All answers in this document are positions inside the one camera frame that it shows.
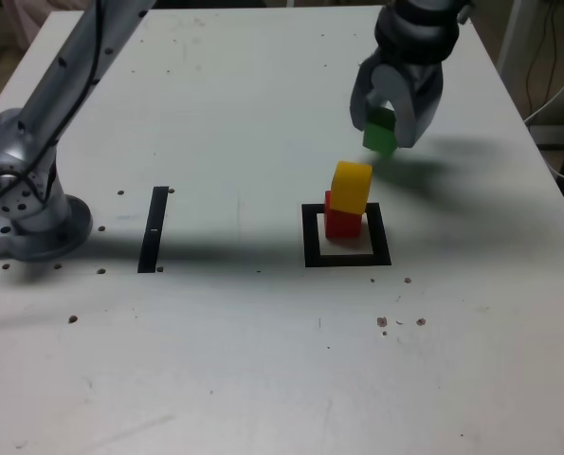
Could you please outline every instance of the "green block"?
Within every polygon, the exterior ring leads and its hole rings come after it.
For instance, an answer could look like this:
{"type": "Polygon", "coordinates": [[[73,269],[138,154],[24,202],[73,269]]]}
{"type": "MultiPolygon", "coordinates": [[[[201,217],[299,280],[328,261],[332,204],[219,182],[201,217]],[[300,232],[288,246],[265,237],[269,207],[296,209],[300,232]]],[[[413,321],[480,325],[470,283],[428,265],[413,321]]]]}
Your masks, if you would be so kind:
{"type": "Polygon", "coordinates": [[[380,108],[372,111],[364,128],[364,147],[383,155],[391,155],[397,149],[394,128],[395,114],[392,110],[380,108]]]}

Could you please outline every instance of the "cable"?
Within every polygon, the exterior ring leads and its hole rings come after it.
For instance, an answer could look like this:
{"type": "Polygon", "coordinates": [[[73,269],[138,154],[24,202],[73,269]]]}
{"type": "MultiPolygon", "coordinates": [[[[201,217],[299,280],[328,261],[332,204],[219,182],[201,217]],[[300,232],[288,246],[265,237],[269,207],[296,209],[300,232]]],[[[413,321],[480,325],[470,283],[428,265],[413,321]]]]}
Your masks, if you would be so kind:
{"type": "MultiPolygon", "coordinates": [[[[28,181],[28,176],[35,170],[35,168],[37,167],[39,162],[44,158],[45,154],[47,153],[47,150],[50,147],[52,147],[52,145],[54,145],[56,138],[60,135],[60,133],[62,132],[64,127],[67,125],[67,123],[75,116],[75,114],[80,109],[83,102],[85,101],[86,97],[88,96],[88,92],[90,91],[90,87],[92,86],[94,77],[96,75],[97,68],[99,66],[100,48],[101,48],[101,45],[102,45],[103,14],[102,14],[101,0],[95,0],[95,11],[96,11],[96,45],[95,45],[95,49],[94,49],[94,58],[92,60],[92,67],[90,68],[90,73],[89,73],[88,78],[85,82],[85,85],[82,89],[82,92],[78,96],[78,98],[75,101],[75,103],[73,104],[73,106],[71,106],[71,109],[69,110],[69,112],[66,114],[66,116],[64,116],[63,120],[61,120],[59,125],[56,127],[56,129],[52,133],[52,136],[50,136],[50,138],[45,142],[44,148],[37,154],[35,159],[33,159],[33,161],[31,161],[31,163],[28,165],[28,167],[22,173],[20,173],[18,175],[16,180],[14,180],[10,185],[8,185],[7,187],[5,187],[4,189],[2,189],[0,191],[0,199],[2,197],[4,197],[6,194],[8,194],[10,191],[12,191],[14,188],[16,188],[20,184],[20,182],[22,182],[22,181],[27,182],[28,181]]],[[[34,194],[35,194],[35,197],[37,197],[37,199],[42,204],[45,203],[46,199],[42,200],[42,198],[39,196],[38,192],[34,191],[34,194]]]]}
{"type": "MultiPolygon", "coordinates": [[[[560,89],[557,91],[557,93],[554,95],[553,98],[551,98],[551,99],[550,99],[549,101],[547,101],[545,104],[543,104],[542,106],[540,106],[540,108],[539,108],[536,112],[534,112],[534,114],[532,114],[530,117],[528,117],[528,118],[524,121],[524,123],[525,123],[525,124],[528,124],[528,122],[529,122],[530,120],[532,120],[534,117],[536,117],[537,114],[538,114],[540,111],[542,111],[542,110],[545,109],[547,106],[549,106],[552,102],[554,102],[555,99],[557,99],[557,97],[559,97],[559,96],[562,94],[563,91],[564,91],[564,86],[563,86],[562,88],[560,88],[560,89]]],[[[555,175],[555,176],[558,177],[558,178],[564,179],[564,174],[563,174],[563,173],[559,173],[559,172],[556,171],[554,168],[552,168],[551,165],[547,162],[546,159],[543,158],[543,160],[545,161],[545,164],[547,165],[547,167],[549,168],[549,170],[552,172],[553,175],[555,175]]]]}
{"type": "Polygon", "coordinates": [[[531,116],[527,117],[524,120],[524,123],[528,124],[529,121],[531,121],[534,117],[536,117],[543,109],[547,108],[547,106],[549,106],[552,102],[554,102],[557,97],[559,97],[562,92],[564,91],[564,86],[562,88],[559,89],[559,91],[554,95],[553,98],[551,98],[549,101],[547,101],[545,104],[543,104],[542,106],[540,106],[540,108],[534,112],[534,114],[532,114],[531,116]]]}
{"type": "Polygon", "coordinates": [[[543,21],[543,33],[540,37],[540,42],[538,43],[537,51],[530,62],[530,66],[528,67],[528,73],[526,74],[526,97],[528,97],[528,115],[532,115],[532,111],[534,110],[534,105],[532,103],[532,96],[530,95],[530,77],[532,76],[532,70],[535,68],[535,64],[537,63],[538,56],[540,55],[540,51],[542,50],[543,46],[545,45],[545,40],[547,39],[547,23],[549,22],[549,17],[552,13],[552,9],[554,7],[555,2],[549,4],[547,8],[547,12],[545,13],[545,20],[543,21]]]}
{"type": "Polygon", "coordinates": [[[564,179],[564,174],[563,174],[563,173],[559,173],[558,171],[556,171],[554,168],[552,168],[551,164],[549,164],[546,159],[544,159],[544,160],[545,160],[545,164],[547,165],[547,167],[549,168],[549,170],[551,171],[551,173],[552,173],[553,175],[555,175],[556,177],[559,177],[559,178],[564,179]]]}
{"type": "Polygon", "coordinates": [[[555,33],[555,14],[557,13],[557,5],[559,5],[560,2],[561,0],[555,1],[554,12],[551,14],[551,34],[554,43],[554,62],[551,65],[551,74],[549,75],[549,82],[547,83],[547,91],[545,92],[543,104],[549,100],[549,94],[551,93],[551,87],[554,83],[555,70],[557,68],[557,34],[555,33]]]}

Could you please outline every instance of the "white table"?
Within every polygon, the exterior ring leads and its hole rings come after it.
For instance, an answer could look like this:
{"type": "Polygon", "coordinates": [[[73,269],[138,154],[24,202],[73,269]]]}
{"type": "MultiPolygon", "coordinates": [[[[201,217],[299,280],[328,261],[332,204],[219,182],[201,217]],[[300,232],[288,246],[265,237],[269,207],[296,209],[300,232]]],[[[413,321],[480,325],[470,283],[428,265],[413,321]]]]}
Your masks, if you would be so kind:
{"type": "Polygon", "coordinates": [[[60,144],[88,244],[0,262],[0,454],[564,455],[564,200],[470,24],[428,132],[376,162],[348,105],[377,13],[149,13],[60,144]],[[341,159],[375,162],[392,266],[304,267],[341,159]],[[153,186],[164,272],[137,274],[153,186]]]}

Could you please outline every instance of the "yellow block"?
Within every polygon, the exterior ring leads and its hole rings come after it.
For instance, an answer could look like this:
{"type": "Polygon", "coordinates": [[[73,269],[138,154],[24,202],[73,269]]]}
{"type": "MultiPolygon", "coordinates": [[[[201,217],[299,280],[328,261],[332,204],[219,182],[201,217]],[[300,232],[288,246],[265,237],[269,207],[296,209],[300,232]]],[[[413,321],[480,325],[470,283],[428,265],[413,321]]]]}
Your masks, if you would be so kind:
{"type": "Polygon", "coordinates": [[[373,167],[338,161],[330,191],[330,209],[361,215],[366,211],[373,167]]]}

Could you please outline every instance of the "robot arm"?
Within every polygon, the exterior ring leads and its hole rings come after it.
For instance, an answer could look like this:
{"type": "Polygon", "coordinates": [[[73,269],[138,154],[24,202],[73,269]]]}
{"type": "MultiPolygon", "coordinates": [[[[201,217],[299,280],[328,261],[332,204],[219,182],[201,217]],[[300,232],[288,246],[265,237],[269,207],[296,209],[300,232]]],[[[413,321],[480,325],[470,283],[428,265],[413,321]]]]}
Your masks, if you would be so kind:
{"type": "Polygon", "coordinates": [[[64,194],[56,146],[155,0],[94,0],[22,109],[0,114],[0,257],[54,258],[92,218],[64,194]]]}
{"type": "Polygon", "coordinates": [[[459,37],[469,0],[396,0],[378,15],[378,49],[360,66],[351,119],[363,130],[387,102],[395,111],[395,139],[412,147],[430,125],[444,88],[442,61],[459,37]]]}
{"type": "MultiPolygon", "coordinates": [[[[0,257],[38,261],[79,246],[89,208],[65,195],[56,172],[58,141],[155,0],[94,0],[23,109],[0,114],[0,257]]],[[[458,37],[467,0],[396,0],[383,8],[379,48],[361,66],[351,99],[356,128],[386,101],[397,142],[412,146],[442,93],[441,61],[458,37]]]]}

